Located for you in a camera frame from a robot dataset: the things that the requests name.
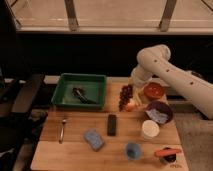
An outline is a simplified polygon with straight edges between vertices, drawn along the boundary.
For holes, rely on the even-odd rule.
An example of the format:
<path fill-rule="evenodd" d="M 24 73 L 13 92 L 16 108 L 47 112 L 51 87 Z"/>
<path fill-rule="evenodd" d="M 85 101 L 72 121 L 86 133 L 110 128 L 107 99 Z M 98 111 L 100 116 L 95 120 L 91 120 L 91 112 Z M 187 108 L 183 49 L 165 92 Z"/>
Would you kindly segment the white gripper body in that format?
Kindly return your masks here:
<path fill-rule="evenodd" d="M 133 84 L 133 90 L 138 92 L 140 100 L 147 100 L 143 89 L 151 81 L 151 78 L 152 75 L 139 66 L 132 70 L 131 82 Z"/>

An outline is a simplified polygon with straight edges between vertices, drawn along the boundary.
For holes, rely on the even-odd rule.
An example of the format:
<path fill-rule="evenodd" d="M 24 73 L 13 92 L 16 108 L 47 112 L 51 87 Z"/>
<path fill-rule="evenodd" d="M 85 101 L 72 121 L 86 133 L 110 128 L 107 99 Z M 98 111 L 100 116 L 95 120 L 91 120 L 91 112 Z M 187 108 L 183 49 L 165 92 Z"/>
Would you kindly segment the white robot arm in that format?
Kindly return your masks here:
<path fill-rule="evenodd" d="M 213 120 L 213 84 L 172 65 L 170 57 L 170 49 L 163 44 L 140 50 L 131 72 L 133 84 L 143 87 L 156 75 Z"/>

